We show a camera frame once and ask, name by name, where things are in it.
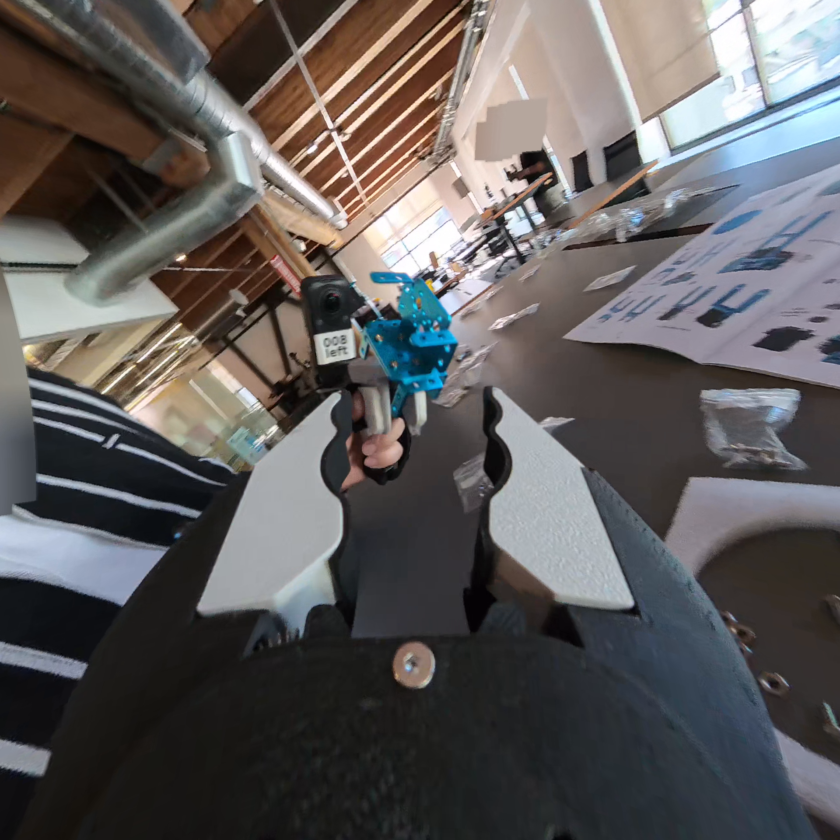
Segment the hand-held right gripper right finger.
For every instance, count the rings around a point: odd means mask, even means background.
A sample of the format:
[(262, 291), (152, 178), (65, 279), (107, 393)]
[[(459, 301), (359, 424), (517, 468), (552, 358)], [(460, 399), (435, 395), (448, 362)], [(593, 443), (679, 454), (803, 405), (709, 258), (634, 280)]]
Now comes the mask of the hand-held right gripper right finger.
[(486, 506), (496, 570), (544, 601), (628, 611), (635, 600), (585, 468), (501, 389), (486, 389), (487, 455), (500, 451)]

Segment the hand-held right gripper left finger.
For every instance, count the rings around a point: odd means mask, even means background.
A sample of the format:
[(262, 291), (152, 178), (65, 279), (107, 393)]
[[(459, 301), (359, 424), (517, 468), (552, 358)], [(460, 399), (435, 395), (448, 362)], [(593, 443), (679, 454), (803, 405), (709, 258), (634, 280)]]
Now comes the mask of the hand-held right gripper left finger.
[(348, 392), (330, 394), (253, 468), (197, 604), (201, 616), (306, 617), (338, 604), (333, 560), (349, 528), (342, 486), (352, 407)]

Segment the blue metal bracket assembly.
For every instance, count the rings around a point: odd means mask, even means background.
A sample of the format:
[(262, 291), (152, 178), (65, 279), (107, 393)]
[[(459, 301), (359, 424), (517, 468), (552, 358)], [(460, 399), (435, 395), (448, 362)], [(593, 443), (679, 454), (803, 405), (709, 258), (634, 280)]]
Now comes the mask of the blue metal bracket assembly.
[(441, 392), (458, 342), (450, 330), (452, 318), (425, 280), (391, 270), (371, 273), (377, 285), (398, 286), (397, 317), (376, 316), (361, 329), (361, 357), (374, 361), (378, 372), (372, 385), (390, 385), (392, 417), (404, 417), (411, 394)]

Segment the dark brown desk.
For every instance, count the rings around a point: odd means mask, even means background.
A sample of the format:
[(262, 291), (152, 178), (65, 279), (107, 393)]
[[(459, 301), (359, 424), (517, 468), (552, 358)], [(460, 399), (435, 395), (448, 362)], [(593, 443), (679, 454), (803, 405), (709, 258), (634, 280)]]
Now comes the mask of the dark brown desk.
[[(728, 189), (697, 222), (710, 227), (751, 196), (837, 163), (838, 140), (826, 140), (722, 173), (699, 164), (700, 183)], [(534, 276), (522, 281), (519, 271), (477, 313), (455, 321), (460, 342), (469, 348), (496, 343), (479, 385), (499, 386), (537, 421), (572, 417), (556, 438), (599, 472), (661, 538), (693, 477), (838, 487), (838, 390), (700, 365), (646, 346), (564, 339), (705, 230), (554, 249)], [(636, 269), (623, 283), (583, 292), (595, 278), (628, 266)], [(488, 330), (498, 318), (535, 302), (540, 308), (531, 317), (501, 331)], [(761, 386), (800, 390), (799, 412), (781, 437), (807, 470), (773, 476), (726, 469), (707, 448), (700, 392)], [(466, 630), (461, 596), (469, 581), (477, 516), (464, 513), (453, 474), (484, 451), (481, 414), (480, 388), (455, 407), (432, 406), (403, 477), (391, 489), (361, 488), (353, 495), (353, 523), (363, 554), (354, 636)], [(761, 633), (807, 596), (838, 594), (838, 536), (789, 528), (751, 539), (726, 549), (701, 577), (720, 609)]]

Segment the person's left hand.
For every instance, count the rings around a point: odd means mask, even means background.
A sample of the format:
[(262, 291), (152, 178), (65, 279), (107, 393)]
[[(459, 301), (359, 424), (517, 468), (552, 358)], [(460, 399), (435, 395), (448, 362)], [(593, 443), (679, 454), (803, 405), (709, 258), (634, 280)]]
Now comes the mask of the person's left hand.
[(363, 396), (359, 391), (352, 394), (352, 433), (346, 441), (350, 471), (342, 491), (365, 480), (383, 485), (399, 477), (411, 448), (411, 435), (402, 416), (392, 420), (389, 432), (372, 434), (366, 428)]

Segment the flat clear bag of screws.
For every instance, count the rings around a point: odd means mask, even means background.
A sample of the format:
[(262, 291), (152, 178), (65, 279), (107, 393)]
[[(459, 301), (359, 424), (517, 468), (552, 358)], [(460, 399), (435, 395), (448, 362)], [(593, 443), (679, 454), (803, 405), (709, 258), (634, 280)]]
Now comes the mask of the flat clear bag of screws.
[(454, 482), (464, 513), (479, 510), (494, 490), (485, 471), (485, 455), (478, 454), (459, 465), (454, 471)]

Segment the black white striped jacket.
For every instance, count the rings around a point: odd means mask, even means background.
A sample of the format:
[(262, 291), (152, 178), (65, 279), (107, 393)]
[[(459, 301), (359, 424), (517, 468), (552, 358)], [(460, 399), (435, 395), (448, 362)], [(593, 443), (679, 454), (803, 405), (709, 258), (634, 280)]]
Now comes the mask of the black white striped jacket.
[(235, 476), (107, 395), (33, 367), (27, 376), (36, 498), (1, 526), (2, 838), (24, 818), (95, 648)]

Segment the wooden background table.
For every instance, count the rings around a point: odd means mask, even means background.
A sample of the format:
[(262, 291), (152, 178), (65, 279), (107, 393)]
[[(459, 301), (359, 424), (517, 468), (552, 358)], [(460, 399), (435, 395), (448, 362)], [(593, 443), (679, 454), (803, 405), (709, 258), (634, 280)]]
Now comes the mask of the wooden background table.
[(545, 172), (536, 181), (515, 193), (515, 195), (488, 208), (478, 218), (479, 229), (482, 234), (490, 238), (493, 238), (494, 235), (500, 235), (509, 249), (512, 250), (513, 256), (520, 266), (526, 265), (528, 260), (519, 247), (519, 240), (510, 231), (507, 217), (514, 211), (521, 209), (530, 226), (532, 236), (539, 236), (541, 232), (529, 211), (528, 201), (532, 200), (541, 186), (550, 184), (552, 180), (553, 173), (551, 171)]

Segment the group of small metal fasteners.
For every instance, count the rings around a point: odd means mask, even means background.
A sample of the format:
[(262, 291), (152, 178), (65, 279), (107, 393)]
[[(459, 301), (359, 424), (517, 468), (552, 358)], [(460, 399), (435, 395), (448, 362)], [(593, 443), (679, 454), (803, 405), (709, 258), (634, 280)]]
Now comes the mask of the group of small metal fasteners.
[(720, 616), (777, 729), (838, 759), (838, 596), (809, 595), (761, 633), (730, 611)]

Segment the instruction booklet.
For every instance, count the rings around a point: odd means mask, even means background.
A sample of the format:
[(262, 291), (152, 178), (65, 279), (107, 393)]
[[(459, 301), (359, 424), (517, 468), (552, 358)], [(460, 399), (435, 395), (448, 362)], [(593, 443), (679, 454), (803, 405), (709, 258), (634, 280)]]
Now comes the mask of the instruction booklet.
[(751, 196), (565, 335), (839, 387), (839, 166)]

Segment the pile of clear plastic bags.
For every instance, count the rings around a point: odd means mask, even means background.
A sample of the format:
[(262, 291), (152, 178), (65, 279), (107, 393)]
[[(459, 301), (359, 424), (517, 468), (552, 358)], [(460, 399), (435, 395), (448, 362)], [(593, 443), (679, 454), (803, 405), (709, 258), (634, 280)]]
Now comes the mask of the pile of clear plastic bags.
[(680, 188), (600, 208), (559, 227), (539, 227), (531, 235), (529, 246), (538, 254), (551, 246), (582, 249), (696, 235), (709, 227), (709, 224), (699, 224), (697, 217), (720, 200), (720, 192), (727, 189), (726, 186)]

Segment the beige roller blind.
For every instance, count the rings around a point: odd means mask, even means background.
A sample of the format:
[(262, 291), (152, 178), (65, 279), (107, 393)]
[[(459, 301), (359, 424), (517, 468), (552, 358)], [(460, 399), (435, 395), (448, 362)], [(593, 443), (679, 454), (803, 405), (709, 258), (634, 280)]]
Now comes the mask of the beige roller blind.
[(604, 11), (643, 122), (719, 78), (701, 1), (604, 2)]

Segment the large window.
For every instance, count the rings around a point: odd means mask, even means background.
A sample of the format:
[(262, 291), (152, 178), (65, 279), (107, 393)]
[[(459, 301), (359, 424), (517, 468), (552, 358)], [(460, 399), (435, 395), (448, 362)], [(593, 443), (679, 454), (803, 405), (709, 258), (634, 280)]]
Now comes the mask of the large window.
[(701, 7), (719, 76), (653, 120), (671, 151), (838, 83), (838, 1)]

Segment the white foam frame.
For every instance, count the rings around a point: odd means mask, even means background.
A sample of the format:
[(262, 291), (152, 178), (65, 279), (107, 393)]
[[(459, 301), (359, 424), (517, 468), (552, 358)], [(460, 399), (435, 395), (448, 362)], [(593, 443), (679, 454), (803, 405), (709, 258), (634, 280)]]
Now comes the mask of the white foam frame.
[[(766, 480), (690, 478), (670, 523), (665, 545), (695, 576), (725, 548), (783, 529), (838, 531), (839, 489)], [(781, 731), (775, 736), (805, 809), (839, 827), (838, 764)]]

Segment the silver ventilation duct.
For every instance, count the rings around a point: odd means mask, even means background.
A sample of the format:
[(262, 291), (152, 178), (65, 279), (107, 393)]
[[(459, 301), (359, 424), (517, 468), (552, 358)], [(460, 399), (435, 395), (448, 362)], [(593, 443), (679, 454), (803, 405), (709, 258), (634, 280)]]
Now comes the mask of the silver ventilation duct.
[(434, 145), (428, 157), (433, 166), (445, 163), (451, 155), (451, 138), (457, 111), (464, 97), (469, 75), (480, 52), (494, 5), (494, 1), (473, 1), (470, 5), (455, 70), (449, 85)]
[(234, 225), (276, 187), (337, 229), (347, 215), (307, 182), (262, 129), (206, 71), (204, 43), (170, 2), (23, 1), (32, 14), (142, 102), (191, 130), (205, 145), (209, 172), (156, 210), (139, 230), (124, 230), (70, 271), (74, 298), (108, 306), (181, 253)]

